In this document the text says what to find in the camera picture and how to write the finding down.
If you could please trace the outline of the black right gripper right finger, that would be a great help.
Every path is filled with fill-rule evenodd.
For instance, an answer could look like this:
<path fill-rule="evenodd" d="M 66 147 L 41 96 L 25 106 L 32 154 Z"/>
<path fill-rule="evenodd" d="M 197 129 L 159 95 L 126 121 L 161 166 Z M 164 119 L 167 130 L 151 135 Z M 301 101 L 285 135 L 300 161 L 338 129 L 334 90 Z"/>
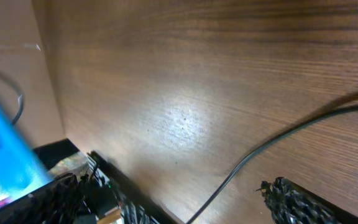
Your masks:
<path fill-rule="evenodd" d="M 258 189 L 275 224 L 358 224 L 358 217 L 304 189 L 277 177 Z"/>

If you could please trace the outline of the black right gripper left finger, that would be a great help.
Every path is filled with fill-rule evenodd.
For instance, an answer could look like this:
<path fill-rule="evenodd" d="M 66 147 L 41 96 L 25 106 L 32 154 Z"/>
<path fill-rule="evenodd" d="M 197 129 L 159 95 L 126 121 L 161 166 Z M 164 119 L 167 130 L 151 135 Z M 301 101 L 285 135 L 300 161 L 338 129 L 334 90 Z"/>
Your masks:
<path fill-rule="evenodd" d="M 65 174 L 0 208 L 0 224 L 73 223 L 84 200 L 87 181 Z"/>

